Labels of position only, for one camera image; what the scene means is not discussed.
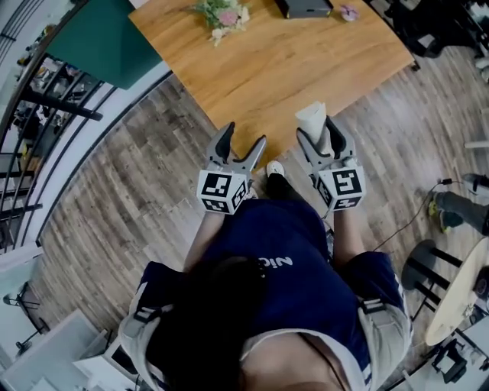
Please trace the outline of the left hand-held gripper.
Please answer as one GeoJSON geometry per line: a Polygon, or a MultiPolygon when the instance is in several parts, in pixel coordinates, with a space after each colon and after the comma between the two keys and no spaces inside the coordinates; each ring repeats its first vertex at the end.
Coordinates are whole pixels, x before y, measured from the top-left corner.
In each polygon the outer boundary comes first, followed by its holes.
{"type": "Polygon", "coordinates": [[[267,146],[267,137],[259,137],[242,159],[228,162],[232,121],[221,128],[207,147],[208,164],[199,172],[197,199],[208,212],[233,215],[249,193],[251,171],[256,168],[267,146]]]}

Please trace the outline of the white rectangular block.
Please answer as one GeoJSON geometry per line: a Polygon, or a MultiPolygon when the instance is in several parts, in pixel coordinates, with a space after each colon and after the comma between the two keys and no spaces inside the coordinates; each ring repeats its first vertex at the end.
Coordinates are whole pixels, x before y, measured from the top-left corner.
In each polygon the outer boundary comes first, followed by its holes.
{"type": "Polygon", "coordinates": [[[298,127],[305,131],[318,152],[334,155],[330,131],[326,125],[327,113],[324,102],[315,101],[295,113],[298,127]]]}

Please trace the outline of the person's left forearm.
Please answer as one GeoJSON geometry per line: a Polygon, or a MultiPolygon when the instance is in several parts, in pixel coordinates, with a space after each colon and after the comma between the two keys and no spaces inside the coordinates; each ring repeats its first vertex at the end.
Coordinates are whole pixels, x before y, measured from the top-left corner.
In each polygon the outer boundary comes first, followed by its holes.
{"type": "Polygon", "coordinates": [[[217,212],[206,212],[193,242],[189,248],[183,265],[184,271],[191,270],[198,263],[209,245],[219,233],[225,220],[225,215],[217,212]]]}

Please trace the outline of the person's right forearm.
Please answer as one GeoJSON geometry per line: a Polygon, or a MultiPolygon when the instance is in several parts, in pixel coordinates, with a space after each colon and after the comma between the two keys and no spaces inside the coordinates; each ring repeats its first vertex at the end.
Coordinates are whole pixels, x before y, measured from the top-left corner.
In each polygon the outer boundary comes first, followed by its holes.
{"type": "Polygon", "coordinates": [[[354,208],[334,212],[333,222],[333,264],[339,268],[366,250],[354,208]]]}

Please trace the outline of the wooden desk with white legs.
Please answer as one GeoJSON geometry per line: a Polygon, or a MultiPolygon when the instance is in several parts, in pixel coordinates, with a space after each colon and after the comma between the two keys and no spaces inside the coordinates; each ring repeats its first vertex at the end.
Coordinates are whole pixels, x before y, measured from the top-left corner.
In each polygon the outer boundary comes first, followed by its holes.
{"type": "Polygon", "coordinates": [[[299,110],[322,102],[337,115],[413,63],[363,0],[332,0],[359,13],[352,22],[338,11],[286,19],[274,0],[249,0],[244,30],[219,44],[190,12],[194,1],[148,0],[130,19],[217,128],[236,124],[232,150],[239,157],[265,136],[267,163],[296,143],[299,110]]]}

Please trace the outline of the pink and white flower bouquet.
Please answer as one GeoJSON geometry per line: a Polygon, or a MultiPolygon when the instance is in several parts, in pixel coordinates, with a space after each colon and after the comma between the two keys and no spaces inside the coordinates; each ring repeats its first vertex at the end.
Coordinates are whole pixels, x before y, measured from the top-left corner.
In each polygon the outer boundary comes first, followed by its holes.
{"type": "Polygon", "coordinates": [[[209,41],[215,47],[230,33],[245,31],[251,19],[249,7],[240,0],[199,0],[189,9],[204,17],[211,30],[209,41]]]}

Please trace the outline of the black box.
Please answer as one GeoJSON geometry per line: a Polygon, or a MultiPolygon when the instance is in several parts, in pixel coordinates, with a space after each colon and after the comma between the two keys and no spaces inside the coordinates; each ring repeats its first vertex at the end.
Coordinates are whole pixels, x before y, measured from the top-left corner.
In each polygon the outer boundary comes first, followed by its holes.
{"type": "Polygon", "coordinates": [[[330,0],[274,0],[282,15],[293,18],[327,18],[334,9],[330,0]]]}

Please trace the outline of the black stool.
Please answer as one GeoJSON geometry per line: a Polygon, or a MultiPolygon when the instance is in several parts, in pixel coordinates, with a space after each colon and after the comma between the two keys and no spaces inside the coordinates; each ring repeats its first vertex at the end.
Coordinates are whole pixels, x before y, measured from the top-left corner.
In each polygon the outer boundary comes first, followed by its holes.
{"type": "Polygon", "coordinates": [[[403,265],[401,273],[403,289],[406,291],[416,290],[423,296],[421,304],[411,316],[412,321],[418,317],[424,307],[432,312],[436,311],[436,307],[442,300],[433,292],[435,286],[448,292],[451,283],[435,271],[434,267],[437,260],[443,260],[458,269],[463,264],[462,260],[438,249],[435,241],[429,239],[419,242],[403,265]]]}

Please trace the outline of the person's navy shirt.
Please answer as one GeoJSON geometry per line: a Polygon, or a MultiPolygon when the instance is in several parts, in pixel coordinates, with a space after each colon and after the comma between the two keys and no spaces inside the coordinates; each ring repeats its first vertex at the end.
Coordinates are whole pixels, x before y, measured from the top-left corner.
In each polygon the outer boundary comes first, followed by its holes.
{"type": "Polygon", "coordinates": [[[363,370],[359,300],[380,299],[409,317],[390,258],[365,251],[335,267],[333,240],[304,201],[246,200],[191,270],[149,263],[137,296],[140,306],[173,306],[147,358],[175,391],[354,391],[329,348],[284,334],[241,363],[244,344],[267,331],[316,330],[345,344],[363,370]]]}

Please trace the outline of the green partition panel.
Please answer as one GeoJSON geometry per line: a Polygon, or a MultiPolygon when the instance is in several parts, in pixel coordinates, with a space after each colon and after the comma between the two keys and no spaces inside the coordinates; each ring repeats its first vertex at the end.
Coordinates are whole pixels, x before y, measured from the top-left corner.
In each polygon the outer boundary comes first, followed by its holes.
{"type": "Polygon", "coordinates": [[[120,89],[130,89],[162,62],[129,19],[129,0],[88,0],[47,47],[47,53],[120,89]]]}

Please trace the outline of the black metal railing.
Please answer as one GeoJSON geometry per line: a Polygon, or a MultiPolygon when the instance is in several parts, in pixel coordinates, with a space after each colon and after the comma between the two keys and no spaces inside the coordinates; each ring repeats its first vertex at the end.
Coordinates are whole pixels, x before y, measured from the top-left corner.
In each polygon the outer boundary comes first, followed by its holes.
{"type": "Polygon", "coordinates": [[[78,117],[100,120],[86,103],[102,83],[48,53],[89,0],[68,0],[67,11],[26,47],[0,88],[0,254],[24,244],[34,213],[34,190],[63,132],[78,117]]]}

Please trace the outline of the round pale table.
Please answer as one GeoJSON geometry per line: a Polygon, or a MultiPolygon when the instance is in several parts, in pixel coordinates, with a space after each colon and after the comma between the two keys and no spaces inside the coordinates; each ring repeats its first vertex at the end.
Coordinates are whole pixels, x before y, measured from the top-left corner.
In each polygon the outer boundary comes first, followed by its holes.
{"type": "Polygon", "coordinates": [[[427,345],[434,346],[445,340],[470,316],[478,300],[474,292],[476,280],[485,266],[489,266],[489,238],[481,239],[473,247],[445,290],[426,331],[427,345]]]}

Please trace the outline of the black stand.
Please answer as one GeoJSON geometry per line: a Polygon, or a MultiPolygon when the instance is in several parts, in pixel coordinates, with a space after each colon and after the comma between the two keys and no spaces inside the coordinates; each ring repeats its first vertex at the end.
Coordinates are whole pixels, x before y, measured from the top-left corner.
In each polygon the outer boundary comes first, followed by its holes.
{"type": "Polygon", "coordinates": [[[3,297],[3,302],[6,305],[19,307],[22,312],[26,315],[31,325],[34,327],[35,332],[31,334],[24,341],[17,341],[15,343],[16,348],[18,349],[16,357],[21,357],[25,352],[27,352],[32,344],[33,339],[37,335],[44,335],[50,331],[49,325],[41,318],[38,317],[35,319],[31,314],[31,311],[38,310],[40,308],[40,303],[35,301],[29,301],[28,293],[31,291],[29,282],[25,282],[21,287],[20,291],[16,295],[16,297],[7,294],[3,297]]]}

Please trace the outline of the white cabinet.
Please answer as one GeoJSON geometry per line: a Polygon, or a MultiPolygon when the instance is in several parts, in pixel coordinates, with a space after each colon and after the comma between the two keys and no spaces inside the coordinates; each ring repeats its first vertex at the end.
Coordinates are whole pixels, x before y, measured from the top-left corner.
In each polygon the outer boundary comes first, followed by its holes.
{"type": "Polygon", "coordinates": [[[77,309],[3,374],[7,391],[129,391],[134,382],[103,356],[108,331],[77,309]]]}

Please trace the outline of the person's grey strapped vest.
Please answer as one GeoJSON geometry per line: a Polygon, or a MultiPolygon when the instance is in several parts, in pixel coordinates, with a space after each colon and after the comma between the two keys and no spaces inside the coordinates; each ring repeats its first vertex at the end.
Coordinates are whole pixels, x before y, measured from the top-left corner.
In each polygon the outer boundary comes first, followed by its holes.
{"type": "MultiPolygon", "coordinates": [[[[148,348],[152,345],[151,339],[164,323],[162,318],[171,313],[173,306],[151,309],[140,306],[140,300],[139,296],[133,299],[131,312],[119,325],[121,346],[131,358],[142,380],[153,391],[175,391],[170,387],[165,374],[147,358],[148,348]]],[[[329,348],[347,366],[346,375],[354,383],[354,391],[377,391],[409,350],[412,323],[404,311],[380,299],[360,299],[359,304],[358,320],[368,348],[368,365],[363,370],[360,369],[360,361],[353,358],[345,344],[320,331],[303,328],[267,331],[249,338],[244,343],[240,362],[244,363],[250,353],[268,339],[295,334],[305,338],[306,343],[314,348],[329,348]]]]}

